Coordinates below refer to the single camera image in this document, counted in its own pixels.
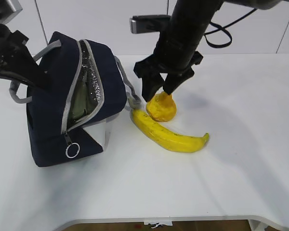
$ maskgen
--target bag handle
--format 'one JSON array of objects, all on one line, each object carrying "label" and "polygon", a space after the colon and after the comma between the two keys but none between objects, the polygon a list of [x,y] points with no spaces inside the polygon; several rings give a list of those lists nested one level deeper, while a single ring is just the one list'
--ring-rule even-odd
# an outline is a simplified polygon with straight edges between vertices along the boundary
[{"label": "bag handle", "polygon": [[119,70],[121,72],[121,75],[122,75],[122,78],[123,78],[123,83],[131,89],[131,95],[128,92],[126,93],[131,108],[140,108],[141,107],[141,99],[136,94],[134,86],[131,84],[131,82],[127,78],[127,75],[126,75],[126,73],[125,73],[125,71],[123,69],[123,66],[122,66],[122,64],[120,62],[120,59],[115,56],[115,60],[116,60],[117,66],[118,66],[118,68],[119,68]]},{"label": "bag handle", "polygon": [[[61,47],[61,42],[60,40],[56,40],[55,42],[52,42],[51,44],[49,44],[47,47],[45,47],[43,50],[41,50],[38,54],[36,54],[33,59],[36,62],[37,60],[39,60],[41,57],[43,57],[44,55],[46,55],[48,52],[50,52],[51,50],[55,49],[55,48],[59,48]],[[27,97],[27,98],[22,98],[20,99],[17,96],[17,91],[19,89],[19,85],[20,83],[17,81],[11,81],[10,83],[10,88],[9,88],[9,93],[11,95],[11,98],[16,102],[16,103],[30,103],[32,101],[32,96]]]}]

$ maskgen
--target navy blue bag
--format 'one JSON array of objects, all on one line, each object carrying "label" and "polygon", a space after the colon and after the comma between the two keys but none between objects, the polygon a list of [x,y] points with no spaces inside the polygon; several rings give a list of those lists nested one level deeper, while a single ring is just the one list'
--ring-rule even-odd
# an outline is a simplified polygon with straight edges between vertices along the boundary
[{"label": "navy blue bag", "polygon": [[[32,97],[26,108],[31,151],[39,167],[102,152],[82,126],[119,113],[127,100],[116,59],[106,45],[76,41],[59,32],[50,40],[55,43],[60,46],[44,55],[39,65],[50,75],[50,87],[27,90],[27,97]],[[84,96],[82,92],[88,92],[88,109],[75,119],[73,110],[83,101],[73,104]]]}]

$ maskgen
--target white tabletop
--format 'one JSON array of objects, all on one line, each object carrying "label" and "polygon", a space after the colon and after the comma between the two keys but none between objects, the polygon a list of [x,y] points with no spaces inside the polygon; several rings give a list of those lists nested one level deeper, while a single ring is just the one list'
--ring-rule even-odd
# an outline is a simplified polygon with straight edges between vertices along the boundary
[{"label": "white tabletop", "polygon": [[[144,56],[121,56],[131,82]],[[0,230],[82,222],[255,219],[289,230],[289,54],[206,55],[174,93],[171,129],[211,134],[194,154],[164,150],[124,109],[106,151],[38,168],[24,105],[0,80]]]}]

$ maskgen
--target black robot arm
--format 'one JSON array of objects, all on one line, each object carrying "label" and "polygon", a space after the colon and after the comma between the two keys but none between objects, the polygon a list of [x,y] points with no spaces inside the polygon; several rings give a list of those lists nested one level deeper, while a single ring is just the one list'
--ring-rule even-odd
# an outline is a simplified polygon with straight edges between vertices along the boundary
[{"label": "black robot arm", "polygon": [[[280,1],[227,0],[227,2],[262,10],[270,9]],[[224,0],[177,1],[168,23],[160,24],[160,36],[153,54],[137,62],[134,67],[134,72],[142,79],[142,96],[146,101],[150,101],[161,87],[167,94],[171,94],[194,75],[192,65],[200,64],[203,58],[196,49],[212,17],[223,2]],[[138,18],[133,19],[131,27],[137,31],[137,24],[133,23]],[[160,73],[168,74],[165,81]]]}]

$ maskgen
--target banana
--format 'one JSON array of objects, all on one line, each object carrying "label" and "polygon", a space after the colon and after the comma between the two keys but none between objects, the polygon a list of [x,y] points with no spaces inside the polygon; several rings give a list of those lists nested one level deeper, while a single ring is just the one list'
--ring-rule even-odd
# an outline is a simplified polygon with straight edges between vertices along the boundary
[{"label": "banana", "polygon": [[170,151],[193,153],[201,150],[210,138],[208,133],[203,137],[184,136],[174,133],[154,121],[146,112],[140,109],[132,109],[131,118],[134,124],[147,137]]}]

